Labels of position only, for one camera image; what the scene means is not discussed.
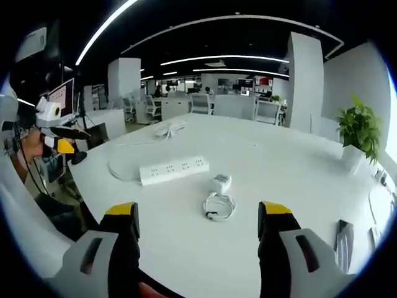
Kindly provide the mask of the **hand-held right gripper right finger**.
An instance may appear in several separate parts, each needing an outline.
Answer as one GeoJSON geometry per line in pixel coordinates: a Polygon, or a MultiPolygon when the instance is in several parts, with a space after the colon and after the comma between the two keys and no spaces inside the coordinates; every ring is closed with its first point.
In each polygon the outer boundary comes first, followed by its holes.
{"type": "Polygon", "coordinates": [[[337,297],[354,279],[334,250],[282,204],[258,206],[261,297],[337,297]]]}

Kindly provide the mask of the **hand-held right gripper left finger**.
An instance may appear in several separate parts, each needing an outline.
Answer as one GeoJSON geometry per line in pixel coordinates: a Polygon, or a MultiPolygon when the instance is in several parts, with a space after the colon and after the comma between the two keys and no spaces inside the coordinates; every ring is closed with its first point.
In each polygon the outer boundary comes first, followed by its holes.
{"type": "Polygon", "coordinates": [[[141,297],[139,238],[138,204],[115,205],[70,246],[46,282],[58,297],[141,297]]]}

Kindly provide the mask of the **person's left hand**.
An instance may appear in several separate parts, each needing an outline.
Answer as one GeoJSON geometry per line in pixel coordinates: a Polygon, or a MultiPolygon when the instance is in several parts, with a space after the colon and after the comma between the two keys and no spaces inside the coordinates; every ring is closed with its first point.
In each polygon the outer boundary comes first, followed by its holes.
{"type": "Polygon", "coordinates": [[[34,158],[43,155],[44,142],[41,138],[41,131],[33,128],[20,140],[20,152],[22,159],[30,165],[34,158]]]}

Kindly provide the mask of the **person's right hand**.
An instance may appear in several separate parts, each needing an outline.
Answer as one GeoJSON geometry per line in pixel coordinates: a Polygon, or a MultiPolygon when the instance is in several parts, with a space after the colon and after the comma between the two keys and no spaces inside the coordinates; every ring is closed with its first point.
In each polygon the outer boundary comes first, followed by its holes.
{"type": "Polygon", "coordinates": [[[138,290],[141,298],[167,298],[143,282],[138,283],[138,290]]]}

